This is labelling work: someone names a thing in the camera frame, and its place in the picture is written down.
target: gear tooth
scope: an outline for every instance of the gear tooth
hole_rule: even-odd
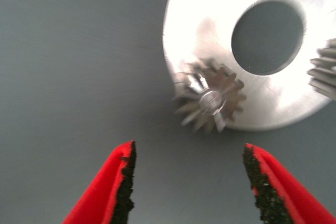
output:
[[[205,124],[205,132],[210,133],[214,127],[215,127],[215,120],[213,117],[211,117]]]
[[[336,38],[328,40],[328,47],[336,48]]]
[[[183,105],[182,107],[178,108],[175,111],[175,114],[182,114],[186,113],[189,111],[193,111],[198,108],[198,103],[197,102],[188,102],[187,104]]]
[[[234,123],[236,121],[236,118],[232,115],[228,117],[228,120]]]
[[[243,109],[242,106],[237,106],[237,107],[236,107],[236,111],[237,111],[237,112],[243,112],[244,109]]]
[[[222,114],[220,113],[215,114],[214,119],[218,132],[222,132],[226,125],[225,120],[222,117]]]
[[[198,131],[206,123],[207,120],[208,120],[208,116],[200,115],[197,118],[196,123],[194,124],[193,132]]]
[[[196,110],[193,113],[189,114],[181,123],[182,126],[185,126],[189,123],[191,123],[192,121],[194,121],[198,115],[200,114],[201,110]]]

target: gray surface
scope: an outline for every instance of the gray surface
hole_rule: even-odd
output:
[[[129,223],[261,223],[243,145],[272,152],[334,215],[332,103],[276,131],[192,134],[172,114],[166,0],[0,0],[0,223],[60,223],[135,139]]]

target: gear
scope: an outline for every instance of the gear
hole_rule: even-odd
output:
[[[198,68],[185,74],[185,91],[177,97],[182,106],[177,114],[187,114],[182,125],[193,121],[194,131],[204,126],[210,132],[214,126],[221,132],[226,120],[234,121],[233,113],[243,111],[239,102],[246,99],[239,91],[244,87],[236,74],[228,71],[225,66],[215,68]]]
[[[327,48],[318,50],[320,58],[311,59],[315,68],[308,74],[313,76],[309,84],[315,90],[327,97],[336,100],[336,38],[327,43]]]

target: spur gear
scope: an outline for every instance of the spur gear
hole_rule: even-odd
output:
[[[239,102],[246,99],[239,91],[243,82],[236,80],[236,74],[222,66],[214,68],[194,68],[193,73],[185,74],[185,92],[177,97],[182,106],[176,114],[186,114],[182,125],[194,122],[193,131],[202,126],[210,132],[215,126],[221,132],[226,120],[234,121],[233,114],[243,111]]]
[[[336,38],[329,40],[327,47],[318,53],[320,58],[310,60],[315,68],[308,71],[312,76],[309,84],[317,92],[336,100]]]

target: small pinion gear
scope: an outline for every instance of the small pinion gear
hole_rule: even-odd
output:
[[[227,120],[234,121],[233,113],[243,111],[239,102],[246,99],[239,91],[244,87],[236,74],[228,74],[225,67],[195,69],[186,73],[185,92],[178,97],[182,106],[177,114],[186,114],[182,125],[194,122],[194,131],[202,126],[210,132],[215,126],[221,132]]]
[[[308,74],[315,90],[331,99],[336,100],[336,38],[328,41],[328,46],[318,50],[320,58],[311,59],[315,68]]]

